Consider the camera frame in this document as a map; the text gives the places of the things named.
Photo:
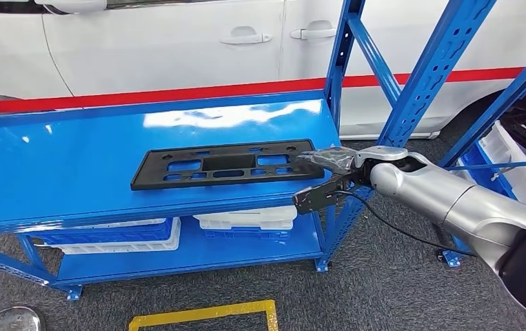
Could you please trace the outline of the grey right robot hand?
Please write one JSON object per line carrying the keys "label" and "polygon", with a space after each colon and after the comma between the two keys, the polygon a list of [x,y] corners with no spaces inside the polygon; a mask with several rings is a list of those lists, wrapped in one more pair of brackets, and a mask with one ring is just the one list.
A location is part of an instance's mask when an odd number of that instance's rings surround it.
{"label": "grey right robot hand", "polygon": [[346,174],[352,169],[357,150],[343,146],[332,146],[318,150],[302,152],[295,158],[298,166],[318,166],[333,174]]}

